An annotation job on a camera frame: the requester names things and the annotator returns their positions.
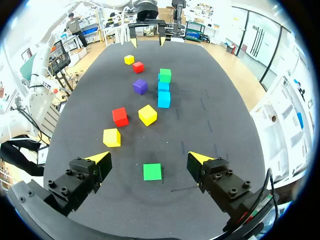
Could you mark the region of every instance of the purple cube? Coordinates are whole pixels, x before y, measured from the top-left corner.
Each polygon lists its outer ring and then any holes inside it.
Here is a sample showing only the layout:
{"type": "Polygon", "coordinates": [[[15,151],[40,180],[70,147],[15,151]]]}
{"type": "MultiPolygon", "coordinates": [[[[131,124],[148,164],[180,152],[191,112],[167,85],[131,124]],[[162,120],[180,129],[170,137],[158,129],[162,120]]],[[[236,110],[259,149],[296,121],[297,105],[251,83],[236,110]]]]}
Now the purple cube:
{"type": "Polygon", "coordinates": [[[142,79],[138,79],[132,85],[134,91],[140,95],[144,94],[148,90],[148,83],[142,79]]]}

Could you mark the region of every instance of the black bolt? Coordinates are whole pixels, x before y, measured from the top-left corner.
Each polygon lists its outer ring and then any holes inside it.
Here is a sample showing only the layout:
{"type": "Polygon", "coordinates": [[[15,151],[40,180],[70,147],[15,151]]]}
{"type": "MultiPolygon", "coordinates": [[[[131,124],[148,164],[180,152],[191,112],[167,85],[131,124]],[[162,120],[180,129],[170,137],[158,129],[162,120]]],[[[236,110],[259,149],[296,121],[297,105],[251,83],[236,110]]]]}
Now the black bolt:
{"type": "Polygon", "coordinates": [[[245,181],[244,183],[243,183],[243,185],[242,185],[242,187],[244,188],[244,189],[248,189],[248,188],[250,188],[251,186],[250,186],[250,181],[245,181]]]}
{"type": "Polygon", "coordinates": [[[72,175],[72,170],[71,169],[67,169],[67,170],[65,170],[65,174],[67,174],[67,175],[72,175]]]}
{"type": "Polygon", "coordinates": [[[213,179],[214,179],[214,180],[219,180],[219,179],[221,179],[221,177],[222,177],[222,174],[221,174],[221,173],[216,173],[216,174],[213,176],[213,179]]]}
{"type": "Polygon", "coordinates": [[[68,188],[66,188],[66,187],[63,187],[63,188],[61,188],[61,193],[63,194],[63,195],[68,195],[69,194],[69,190],[68,190],[68,188]]]}
{"type": "Polygon", "coordinates": [[[24,203],[26,201],[26,198],[24,196],[19,197],[20,203],[24,203]]]}
{"type": "Polygon", "coordinates": [[[237,192],[238,192],[238,190],[237,190],[236,188],[231,188],[231,189],[229,190],[229,195],[230,195],[231,197],[234,197],[234,196],[237,194],[237,192]]]}
{"type": "Polygon", "coordinates": [[[33,195],[35,195],[33,191],[28,191],[28,197],[31,198],[31,197],[33,197],[33,195]]]}
{"type": "Polygon", "coordinates": [[[227,176],[231,176],[232,174],[234,174],[234,171],[232,171],[231,169],[229,169],[228,171],[226,171],[225,175],[227,176]]]}
{"type": "Polygon", "coordinates": [[[79,180],[83,180],[85,178],[85,176],[82,173],[78,173],[76,175],[76,178],[79,179],[79,180]]]}
{"type": "Polygon", "coordinates": [[[48,181],[48,185],[49,185],[50,188],[55,188],[56,187],[55,181],[53,181],[53,180],[49,180],[48,181]]]}

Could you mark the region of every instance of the stacked blocks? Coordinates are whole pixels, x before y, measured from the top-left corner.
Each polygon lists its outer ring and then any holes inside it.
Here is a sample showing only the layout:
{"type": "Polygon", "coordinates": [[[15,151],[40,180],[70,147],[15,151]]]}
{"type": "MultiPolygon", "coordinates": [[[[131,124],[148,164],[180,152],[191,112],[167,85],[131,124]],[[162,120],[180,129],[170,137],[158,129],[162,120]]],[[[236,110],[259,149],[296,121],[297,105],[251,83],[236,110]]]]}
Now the stacked blocks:
{"type": "Polygon", "coordinates": [[[148,90],[148,83],[142,79],[138,79],[132,85],[134,91],[140,95],[143,95],[148,90]]]}
{"type": "Polygon", "coordinates": [[[140,120],[144,125],[149,126],[157,120],[157,112],[148,104],[138,111],[140,120]]]}
{"type": "Polygon", "coordinates": [[[124,107],[112,110],[112,117],[117,127],[123,127],[129,124],[126,109],[124,107]]]}
{"type": "Polygon", "coordinates": [[[124,63],[125,64],[130,65],[130,64],[133,64],[134,62],[135,62],[135,57],[134,56],[128,55],[128,56],[124,57],[124,63]]]}
{"type": "Polygon", "coordinates": [[[143,164],[143,180],[152,181],[152,180],[161,180],[162,171],[160,163],[149,163],[143,164]]]}
{"type": "Polygon", "coordinates": [[[118,129],[105,129],[103,131],[103,143],[107,145],[107,147],[120,147],[121,146],[121,135],[118,129]]]}
{"type": "Polygon", "coordinates": [[[170,91],[170,84],[167,82],[158,82],[158,95],[159,92],[169,92],[170,91]]]}
{"type": "Polygon", "coordinates": [[[139,61],[132,64],[132,68],[136,74],[139,74],[145,70],[145,66],[143,65],[142,62],[139,62],[139,61]]]}
{"type": "Polygon", "coordinates": [[[171,69],[160,68],[159,81],[162,83],[171,83],[171,69]]]}
{"type": "Polygon", "coordinates": [[[158,108],[168,109],[171,103],[170,94],[171,69],[160,68],[158,74],[158,108]]]}
{"type": "Polygon", "coordinates": [[[170,107],[171,94],[169,91],[159,91],[158,108],[168,109],[170,107]]]}

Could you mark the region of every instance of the red cube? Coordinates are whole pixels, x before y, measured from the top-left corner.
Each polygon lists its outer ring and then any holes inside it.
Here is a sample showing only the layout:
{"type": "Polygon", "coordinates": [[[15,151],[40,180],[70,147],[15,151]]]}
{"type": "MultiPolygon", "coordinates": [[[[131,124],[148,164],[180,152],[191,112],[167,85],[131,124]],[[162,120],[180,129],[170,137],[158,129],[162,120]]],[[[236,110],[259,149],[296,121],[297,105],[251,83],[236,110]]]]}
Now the red cube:
{"type": "Polygon", "coordinates": [[[145,65],[142,62],[135,62],[132,64],[133,71],[136,74],[142,73],[145,70],[145,65]]]}
{"type": "Polygon", "coordinates": [[[129,124],[126,109],[124,107],[112,110],[112,117],[117,127],[123,127],[129,124]]]}

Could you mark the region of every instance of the gray table mat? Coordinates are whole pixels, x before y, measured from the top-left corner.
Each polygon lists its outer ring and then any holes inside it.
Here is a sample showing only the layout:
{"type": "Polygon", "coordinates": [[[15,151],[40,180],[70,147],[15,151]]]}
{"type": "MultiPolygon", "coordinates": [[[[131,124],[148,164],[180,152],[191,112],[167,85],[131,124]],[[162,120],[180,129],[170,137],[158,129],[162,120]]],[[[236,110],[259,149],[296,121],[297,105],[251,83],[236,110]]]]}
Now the gray table mat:
{"type": "Polygon", "coordinates": [[[260,140],[250,114],[220,65],[199,45],[140,41],[107,47],[79,81],[52,136],[44,185],[65,172],[77,156],[111,152],[113,169],[69,217],[102,232],[139,238],[206,240],[221,234],[229,219],[194,187],[186,169],[189,151],[223,157],[252,182],[264,181],[260,140]],[[136,74],[124,56],[134,55],[145,71],[136,74]],[[160,68],[171,69],[171,106],[157,108],[160,68]],[[144,95],[132,83],[148,82],[144,95]],[[150,104],[157,121],[146,127],[138,110],[150,104]],[[115,128],[112,110],[125,107],[129,125],[119,127],[121,147],[103,144],[103,130],[115,128]],[[143,164],[161,163],[163,181],[144,181],[143,164]]]}

